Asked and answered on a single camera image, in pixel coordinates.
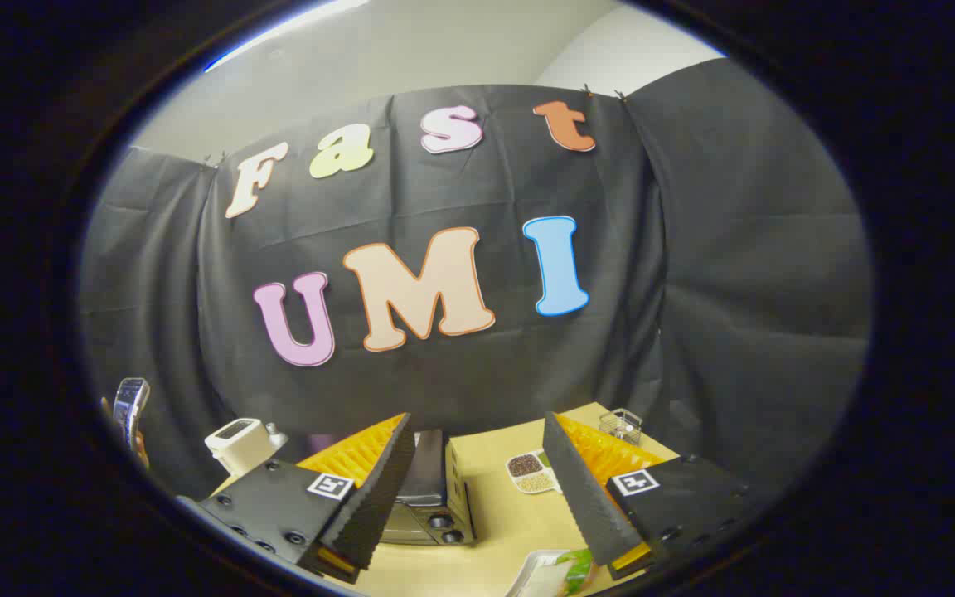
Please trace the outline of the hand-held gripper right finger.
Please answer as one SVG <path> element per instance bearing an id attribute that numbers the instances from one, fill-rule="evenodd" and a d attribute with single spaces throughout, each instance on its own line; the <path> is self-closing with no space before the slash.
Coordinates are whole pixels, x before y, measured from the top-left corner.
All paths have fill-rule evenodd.
<path id="1" fill-rule="evenodd" d="M 753 484 L 704 458 L 661 458 L 553 412 L 542 447 L 594 562 L 614 580 L 686 565 L 754 519 Z"/>

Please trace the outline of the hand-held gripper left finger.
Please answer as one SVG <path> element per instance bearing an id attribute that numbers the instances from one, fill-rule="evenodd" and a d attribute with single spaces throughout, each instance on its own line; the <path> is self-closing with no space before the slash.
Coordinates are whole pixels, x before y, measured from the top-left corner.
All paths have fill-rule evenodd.
<path id="1" fill-rule="evenodd" d="M 270 457 L 196 503 L 196 516 L 277 565 L 345 583 L 371 563 L 414 457 L 398 413 L 292 464 Z"/>

